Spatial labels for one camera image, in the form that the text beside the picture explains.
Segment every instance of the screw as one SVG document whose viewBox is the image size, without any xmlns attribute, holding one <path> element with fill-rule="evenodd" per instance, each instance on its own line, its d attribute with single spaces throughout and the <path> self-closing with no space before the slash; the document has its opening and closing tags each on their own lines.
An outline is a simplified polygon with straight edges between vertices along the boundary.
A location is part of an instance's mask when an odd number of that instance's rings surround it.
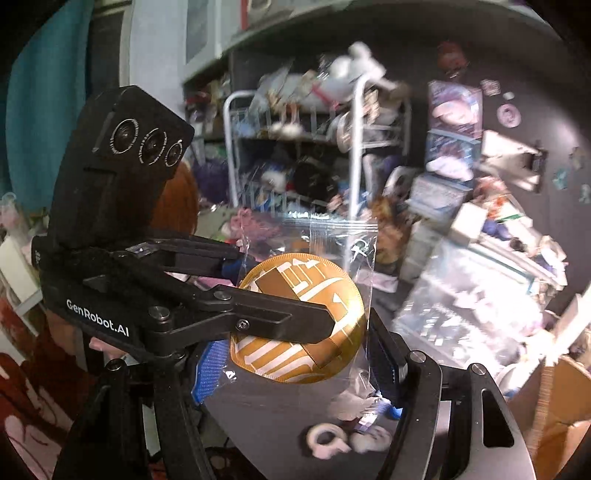
<svg viewBox="0 0 591 480">
<path fill-rule="evenodd" d="M 125 362 L 121 358 L 114 358 L 107 364 L 107 370 L 109 370 L 110 372 L 116 372 L 124 365 Z"/>
<path fill-rule="evenodd" d="M 422 364 L 427 359 L 427 355 L 425 355 L 420 350 L 413 350 L 412 352 L 410 352 L 410 355 L 408 357 L 413 362 L 418 363 L 418 364 Z"/>
<path fill-rule="evenodd" d="M 165 321 L 170 316 L 170 310 L 160 305 L 150 307 L 148 313 L 153 319 L 158 320 L 159 322 Z"/>
<path fill-rule="evenodd" d="M 484 375 L 486 373 L 486 368 L 481 364 L 472 364 L 470 368 L 476 375 Z"/>
<path fill-rule="evenodd" d="M 236 323 L 236 328 L 238 330 L 248 330 L 251 327 L 251 324 L 248 323 L 248 320 L 245 319 L 240 319 L 238 320 L 238 322 Z"/>
<path fill-rule="evenodd" d="M 232 298 L 232 296 L 228 292 L 222 290 L 214 292 L 213 296 L 216 297 L 218 300 L 230 300 Z"/>
</svg>

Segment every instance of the cardboard box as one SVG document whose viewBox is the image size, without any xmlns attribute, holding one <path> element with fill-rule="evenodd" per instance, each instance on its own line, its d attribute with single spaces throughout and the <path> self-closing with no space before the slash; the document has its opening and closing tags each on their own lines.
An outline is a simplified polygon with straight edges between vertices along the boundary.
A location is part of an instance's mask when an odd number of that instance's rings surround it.
<svg viewBox="0 0 591 480">
<path fill-rule="evenodd" d="M 509 401 L 538 480 L 552 480 L 591 424 L 591 375 L 566 356 L 544 362 Z"/>
</svg>

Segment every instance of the dark wall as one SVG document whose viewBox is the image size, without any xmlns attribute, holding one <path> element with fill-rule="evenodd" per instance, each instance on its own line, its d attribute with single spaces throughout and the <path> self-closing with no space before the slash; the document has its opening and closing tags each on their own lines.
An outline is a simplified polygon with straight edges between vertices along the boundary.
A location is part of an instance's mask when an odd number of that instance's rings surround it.
<svg viewBox="0 0 591 480">
<path fill-rule="evenodd" d="M 591 277 L 587 251 L 591 206 L 579 203 L 581 185 L 591 184 L 591 101 L 583 72 L 549 26 L 482 2 L 472 2 L 473 7 L 466 2 L 450 4 L 403 2 L 356 8 L 271 30 L 231 59 L 233 87 L 256 87 L 262 73 L 273 71 L 289 57 L 297 59 L 294 71 L 314 67 L 319 53 L 344 53 L 350 43 L 363 40 L 387 68 L 388 78 L 405 80 L 413 87 L 411 162 L 422 164 L 427 84 L 444 79 L 437 68 L 437 45 L 443 40 L 458 41 L 470 61 L 463 82 L 479 86 L 483 79 L 500 81 L 503 92 L 515 93 L 511 103 L 521 112 L 521 125 L 506 129 L 497 121 L 496 110 L 507 101 L 502 96 L 485 97 L 484 128 L 531 145 L 541 141 L 549 152 L 540 194 L 511 189 L 534 227 L 555 238 L 568 256 L 569 286 L 550 305 L 562 312 Z M 258 52 L 255 59 L 250 57 L 253 51 Z M 587 165 L 579 171 L 569 163 L 574 147 L 589 152 Z M 569 170 L 569 186 L 558 191 L 551 179 L 561 167 Z"/>
</svg>

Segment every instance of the teal curtain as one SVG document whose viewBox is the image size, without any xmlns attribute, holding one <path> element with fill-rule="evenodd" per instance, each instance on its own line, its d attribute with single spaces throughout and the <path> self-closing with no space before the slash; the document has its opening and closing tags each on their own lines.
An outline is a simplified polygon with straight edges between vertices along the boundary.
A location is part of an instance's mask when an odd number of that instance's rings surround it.
<svg viewBox="0 0 591 480">
<path fill-rule="evenodd" d="M 61 158 L 86 102 L 92 9 L 93 0 L 64 4 L 12 66 L 6 102 L 10 179 L 2 186 L 11 186 L 25 210 L 51 206 Z"/>
<path fill-rule="evenodd" d="M 0 196 L 12 190 L 6 155 L 6 98 L 8 75 L 0 77 Z"/>
</svg>

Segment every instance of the camera lens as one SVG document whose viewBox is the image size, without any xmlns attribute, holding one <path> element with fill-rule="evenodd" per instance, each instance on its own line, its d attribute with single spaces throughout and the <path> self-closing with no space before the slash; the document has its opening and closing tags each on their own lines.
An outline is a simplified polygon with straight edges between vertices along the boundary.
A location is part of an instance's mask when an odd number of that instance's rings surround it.
<svg viewBox="0 0 591 480">
<path fill-rule="evenodd" d="M 151 165 L 160 158 L 166 146 L 166 132 L 154 128 L 142 140 L 139 146 L 139 160 L 142 163 Z"/>
<path fill-rule="evenodd" d="M 166 154 L 166 166 L 172 167 L 176 165 L 176 163 L 181 159 L 181 154 L 183 153 L 183 142 L 179 140 L 176 142 L 172 147 L 168 149 L 168 153 Z"/>
<path fill-rule="evenodd" d="M 138 122 L 134 118 L 123 120 L 111 135 L 111 151 L 115 154 L 127 152 L 138 138 Z"/>
</svg>

